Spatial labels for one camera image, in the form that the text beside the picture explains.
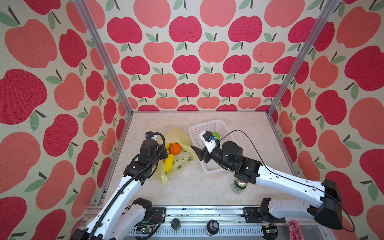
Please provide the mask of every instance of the apple stem print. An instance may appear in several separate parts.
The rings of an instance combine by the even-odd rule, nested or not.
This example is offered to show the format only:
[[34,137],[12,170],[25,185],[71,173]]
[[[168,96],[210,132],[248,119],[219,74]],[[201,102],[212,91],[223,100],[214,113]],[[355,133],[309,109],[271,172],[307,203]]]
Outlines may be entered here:
[[185,0],[176,0],[176,2],[173,5],[173,10],[179,9],[182,5],[184,5],[185,9],[187,9],[187,5],[185,3]]

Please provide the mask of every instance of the red apple print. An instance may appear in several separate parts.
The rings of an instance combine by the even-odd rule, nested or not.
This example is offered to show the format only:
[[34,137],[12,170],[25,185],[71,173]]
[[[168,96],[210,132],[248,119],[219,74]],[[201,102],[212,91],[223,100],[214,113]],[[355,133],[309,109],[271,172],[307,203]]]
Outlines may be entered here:
[[349,124],[360,136],[376,144],[384,144],[384,107],[376,98],[358,101],[349,112]]
[[[263,112],[265,112],[265,111],[267,111],[268,109],[269,109],[269,105],[262,105],[262,106],[256,108],[255,111],[263,111]],[[276,110],[276,109],[275,109],[275,110],[273,111],[273,113],[272,113],[272,119],[273,119],[273,121],[275,122],[275,124],[277,123],[277,121],[278,121],[278,119],[279,119],[279,116],[278,116],[278,114],[277,114],[277,110]]]
[[124,119],[121,118],[119,120],[119,124],[116,127],[116,138],[118,139],[118,141],[120,141],[120,137],[121,137],[122,131],[124,129],[124,126],[125,126],[125,121],[124,121]]
[[105,24],[105,15],[103,7],[96,0],[85,0],[93,21],[98,29],[102,29]]
[[154,63],[169,63],[175,54],[173,46],[169,42],[147,43],[144,45],[144,55]]
[[241,96],[244,92],[243,85],[241,83],[227,83],[220,87],[218,93],[222,97],[234,97]]
[[72,204],[72,217],[77,218],[83,215],[83,213],[85,212],[85,210],[87,210],[88,206],[93,200],[92,197],[95,194],[95,190],[96,183],[93,177],[85,179],[83,184],[81,185],[79,194],[77,195],[76,199]]
[[23,220],[26,210],[26,202],[21,197],[5,197],[0,199],[0,211],[3,219],[1,240],[9,239],[12,231]]
[[202,34],[199,20],[194,16],[177,17],[169,24],[169,36],[178,43],[197,42]]
[[143,33],[135,20],[125,18],[112,18],[107,24],[109,37],[117,43],[139,43]]
[[84,86],[79,76],[68,73],[65,80],[55,88],[54,96],[57,105],[62,109],[76,109],[84,99]]
[[384,166],[382,164],[382,157],[384,156],[384,149],[372,149],[363,153],[360,157],[361,169],[368,174],[377,188],[384,193]]
[[35,12],[41,15],[49,13],[52,9],[61,7],[60,0],[24,0],[25,3]]
[[[352,230],[353,226],[350,224],[350,222],[343,217],[343,228]],[[332,230],[333,234],[335,235],[336,239],[338,240],[359,240],[358,237],[356,236],[355,232],[349,232],[345,229],[342,230]]]
[[1,141],[0,154],[0,166],[6,166],[0,168],[2,194],[26,178],[29,169],[39,161],[40,145],[29,133],[14,132]]
[[175,93],[178,97],[197,97],[200,93],[199,87],[194,83],[182,83],[175,88]]
[[379,14],[355,7],[341,21],[336,40],[338,43],[343,43],[346,48],[360,47],[376,34],[380,23]]
[[236,105],[221,105],[216,109],[216,111],[237,111],[237,106]]
[[341,204],[350,216],[359,216],[364,211],[361,194],[353,186],[350,178],[342,172],[331,171],[325,176],[326,179],[336,183],[341,197]]
[[36,19],[29,19],[24,26],[9,29],[4,41],[12,56],[29,68],[46,68],[50,61],[56,60],[55,40],[48,28]]
[[276,96],[277,91],[280,89],[280,84],[272,84],[266,87],[263,91],[263,96],[266,98],[273,98]]
[[235,12],[235,0],[204,0],[200,5],[201,20],[210,27],[227,26]]
[[[292,67],[293,62],[295,61],[295,57],[288,56],[280,59],[273,67],[273,72],[276,74],[287,74]],[[298,84],[302,84],[308,77],[310,72],[309,65],[306,61],[304,61],[297,73],[295,74],[295,81]]]
[[139,111],[159,111],[155,105],[141,105],[138,108]]
[[101,187],[103,185],[105,176],[107,176],[109,165],[111,164],[112,159],[110,157],[106,157],[101,163],[101,167],[97,172],[97,186]]
[[197,78],[197,83],[205,89],[216,89],[224,82],[224,76],[221,73],[203,73]]
[[47,99],[44,83],[21,69],[8,70],[0,89],[0,122],[8,125],[24,122]]
[[321,93],[316,99],[316,109],[324,120],[331,125],[341,123],[347,115],[345,100],[340,98],[335,90],[328,90]]
[[283,143],[285,145],[285,148],[287,148],[288,154],[291,157],[292,162],[296,162],[297,151],[292,139],[290,137],[285,137],[283,138]]
[[104,80],[100,73],[92,71],[85,82],[85,90],[90,100],[97,101],[100,93],[104,90]]
[[200,61],[194,55],[181,55],[173,60],[172,68],[178,74],[195,74],[200,70]]
[[175,109],[179,105],[177,98],[157,98],[156,104],[162,109]]
[[251,69],[252,61],[248,55],[233,55],[227,58],[223,64],[223,70],[226,73],[244,74]]
[[296,123],[296,132],[300,136],[304,146],[312,147],[317,140],[316,128],[312,126],[308,118],[300,118]]
[[151,76],[151,83],[160,89],[173,89],[176,86],[177,79],[172,73],[153,74]]
[[78,131],[77,121],[71,115],[60,114],[55,117],[53,124],[44,133],[43,147],[47,154],[52,157],[62,155]]
[[207,63],[222,62],[228,55],[229,46],[225,41],[203,42],[199,47],[199,56]]
[[289,103],[291,102],[291,91],[289,89],[285,90],[285,93],[281,97],[280,102],[283,107],[288,107]]
[[[303,43],[307,39],[312,27],[315,23],[315,18],[304,18],[297,22],[288,33],[288,40],[291,43]],[[327,22],[317,37],[314,48],[317,51],[324,51],[332,42],[335,34],[335,28],[332,22]]]
[[220,104],[218,97],[201,97],[197,100],[197,105],[202,109],[215,109]]
[[111,124],[113,117],[116,114],[116,103],[112,99],[107,100],[107,104],[104,106],[104,120],[107,124]]
[[36,206],[41,210],[51,209],[67,194],[74,179],[74,169],[70,161],[56,163],[51,175],[36,195]]
[[272,0],[265,9],[264,19],[271,27],[291,26],[301,16],[305,7],[304,0]]
[[79,11],[77,10],[74,2],[68,2],[66,5],[66,10],[67,10],[68,18],[71,21],[74,28],[81,33],[86,33],[87,28],[85,27],[85,24],[81,19]]
[[242,109],[254,109],[257,106],[259,106],[261,102],[262,102],[262,99],[259,97],[253,97],[253,98],[243,97],[243,98],[240,98],[237,105]]
[[63,209],[57,209],[48,213],[37,225],[35,234],[31,240],[57,239],[66,219],[67,216]]
[[77,67],[87,57],[87,49],[81,37],[72,29],[60,36],[59,49],[63,60],[70,67]]
[[92,168],[93,161],[99,154],[99,145],[93,141],[88,140],[84,143],[83,149],[77,155],[76,170],[78,174],[84,176]]
[[256,41],[263,31],[262,21],[258,16],[250,18],[242,16],[232,22],[228,30],[228,37],[233,42]]
[[149,84],[135,84],[131,87],[131,93],[137,98],[153,98],[156,95],[155,89]]
[[135,74],[147,75],[151,70],[148,62],[143,57],[140,57],[140,56],[135,56],[135,57],[127,56],[123,58],[123,60],[121,60],[121,69],[129,75],[135,75]]
[[384,53],[378,46],[363,48],[348,60],[344,73],[365,91],[380,89],[384,86]]
[[132,109],[136,109],[139,103],[134,98],[128,98],[128,102],[131,105]]
[[384,239],[384,221],[382,215],[384,214],[384,205],[375,205],[367,212],[367,224],[379,239]]
[[136,0],[133,4],[133,12],[139,22],[149,28],[165,27],[170,19],[170,6],[167,0]]
[[199,109],[195,105],[181,105],[178,111],[198,111]]

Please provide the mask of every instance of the plastic bag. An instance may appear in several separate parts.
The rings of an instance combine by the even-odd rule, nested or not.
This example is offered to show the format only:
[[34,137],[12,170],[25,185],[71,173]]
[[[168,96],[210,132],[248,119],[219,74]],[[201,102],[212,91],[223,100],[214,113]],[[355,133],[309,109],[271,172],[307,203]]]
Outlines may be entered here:
[[[175,160],[173,162],[172,169],[168,173],[165,173],[164,162],[162,160],[159,161],[160,180],[162,186],[167,183],[169,177],[175,176],[192,161],[198,159],[195,151],[193,151],[193,149],[191,148],[191,138],[186,135],[181,130],[181,128],[173,127],[171,131],[164,136],[164,138],[166,139],[166,143],[177,142],[183,149],[181,150],[180,154],[175,155]],[[162,139],[158,137],[157,142],[159,144],[162,144]]]

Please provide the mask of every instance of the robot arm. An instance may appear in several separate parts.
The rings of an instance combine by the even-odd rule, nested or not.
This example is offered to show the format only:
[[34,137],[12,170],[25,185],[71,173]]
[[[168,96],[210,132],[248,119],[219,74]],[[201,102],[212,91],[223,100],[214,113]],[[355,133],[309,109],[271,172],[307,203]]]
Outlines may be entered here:
[[311,181],[280,172],[262,162],[243,156],[243,149],[232,141],[220,143],[211,132],[203,131],[200,139],[206,147],[191,146],[200,161],[214,160],[224,169],[235,173],[240,181],[278,189],[309,203],[307,213],[323,226],[342,229],[341,197],[336,184]]

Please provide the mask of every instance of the apple wallpaper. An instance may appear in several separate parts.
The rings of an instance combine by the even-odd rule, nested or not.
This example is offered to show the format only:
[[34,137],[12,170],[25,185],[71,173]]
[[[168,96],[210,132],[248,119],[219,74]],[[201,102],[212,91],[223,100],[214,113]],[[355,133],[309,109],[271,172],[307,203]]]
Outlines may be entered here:
[[79,26],[73,1],[0,3],[1,240],[69,239],[114,157],[127,114]]
[[[130,83],[125,93],[133,111],[266,110],[323,5],[312,0],[96,1],[106,19],[104,26],[97,18],[95,24],[113,52],[120,80]],[[96,7],[90,4],[92,13]],[[333,24],[327,25],[316,51],[327,48],[333,34]],[[92,61],[102,70],[94,53]],[[305,62],[297,81],[308,74]]]
[[[295,77],[275,111],[298,175],[338,185],[356,227],[335,230],[338,240],[384,239],[383,7],[340,1],[324,27],[330,44],[313,45],[308,76]],[[352,230],[345,214],[343,224]]]

